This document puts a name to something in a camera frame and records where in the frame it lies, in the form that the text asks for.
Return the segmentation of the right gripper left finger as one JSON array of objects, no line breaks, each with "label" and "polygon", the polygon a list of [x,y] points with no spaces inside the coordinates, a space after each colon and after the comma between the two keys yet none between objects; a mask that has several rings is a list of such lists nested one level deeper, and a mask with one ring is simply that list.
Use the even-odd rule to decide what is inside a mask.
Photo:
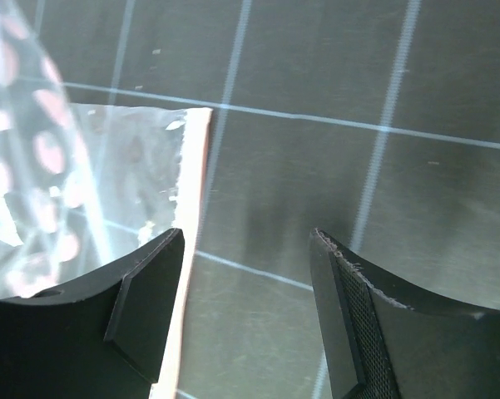
[{"label": "right gripper left finger", "polygon": [[30,298],[0,299],[0,398],[147,398],[160,376],[184,234]]}]

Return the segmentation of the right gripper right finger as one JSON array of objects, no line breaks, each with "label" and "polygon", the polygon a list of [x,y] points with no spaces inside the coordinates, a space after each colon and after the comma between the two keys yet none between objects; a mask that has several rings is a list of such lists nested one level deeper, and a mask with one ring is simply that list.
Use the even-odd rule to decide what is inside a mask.
[{"label": "right gripper right finger", "polygon": [[500,398],[500,310],[420,288],[309,236],[310,272],[335,398]]}]

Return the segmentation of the pink dotted zip bag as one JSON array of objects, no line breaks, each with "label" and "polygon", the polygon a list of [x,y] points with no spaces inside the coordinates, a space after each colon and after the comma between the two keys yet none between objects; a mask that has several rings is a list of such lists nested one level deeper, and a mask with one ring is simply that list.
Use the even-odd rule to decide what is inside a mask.
[{"label": "pink dotted zip bag", "polygon": [[0,299],[30,298],[169,229],[185,238],[160,376],[173,398],[212,111],[75,104],[14,1],[0,1]]}]

